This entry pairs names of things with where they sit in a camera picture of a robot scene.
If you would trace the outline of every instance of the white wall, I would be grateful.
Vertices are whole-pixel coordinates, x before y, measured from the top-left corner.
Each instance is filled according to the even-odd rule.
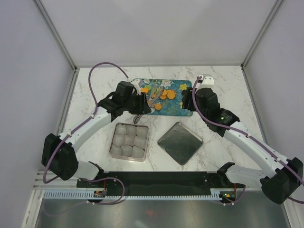
[[[304,161],[304,1],[284,1],[246,68],[271,146]],[[303,186],[296,197],[304,200]]]
[[[275,0],[42,0],[76,65],[241,64]]]
[[[21,226],[72,70],[31,0],[0,2],[0,227]]]

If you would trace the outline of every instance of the dark gray plate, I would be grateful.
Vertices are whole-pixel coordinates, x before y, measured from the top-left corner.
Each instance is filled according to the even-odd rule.
[[[203,144],[203,140],[177,122],[157,142],[178,164],[184,165]]]

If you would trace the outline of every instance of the teal mat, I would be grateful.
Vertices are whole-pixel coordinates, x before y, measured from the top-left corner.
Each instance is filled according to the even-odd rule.
[[[173,90],[176,95],[174,99],[168,99],[162,100],[158,98],[156,100],[156,103],[160,103],[162,105],[161,110],[155,110],[153,113],[150,113],[148,115],[171,115],[171,116],[192,116],[192,112],[186,109],[182,109],[182,95],[181,92],[184,89],[187,89],[187,87],[191,87],[192,83],[189,80],[166,80],[166,79],[144,79],[142,88],[144,88],[146,85],[150,85],[151,88],[153,88],[154,85],[157,85],[158,88],[164,87],[165,90]]]

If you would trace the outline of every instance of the marble table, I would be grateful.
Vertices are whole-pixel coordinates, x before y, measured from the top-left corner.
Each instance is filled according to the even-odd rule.
[[[124,67],[131,79],[187,79],[194,84],[198,75],[209,74],[215,79],[213,91],[217,93],[222,107],[231,110],[259,138],[262,138],[246,83],[238,66],[166,66],[166,67]],[[94,107],[88,86],[89,68],[79,71],[71,100],[65,128],[72,127],[88,115]],[[116,89],[124,75],[116,68],[97,68],[92,74],[92,86],[97,100],[103,99]],[[124,113],[109,125],[96,132],[77,152],[77,158],[92,161],[105,171],[216,171],[226,162],[235,162],[244,167],[258,169],[258,166],[237,146],[212,132],[197,113],[191,117],[145,115],[138,124],[150,128],[150,141],[144,162],[114,159],[109,154],[110,143],[116,123],[133,123],[133,116]],[[204,144],[184,165],[179,165],[157,141],[176,122],[181,122],[200,138]]]

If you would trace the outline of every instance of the yellow flower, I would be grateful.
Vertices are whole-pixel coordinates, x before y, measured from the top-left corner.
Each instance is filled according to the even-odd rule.
[[[186,89],[187,89],[187,84],[180,85],[180,90],[186,90]]]

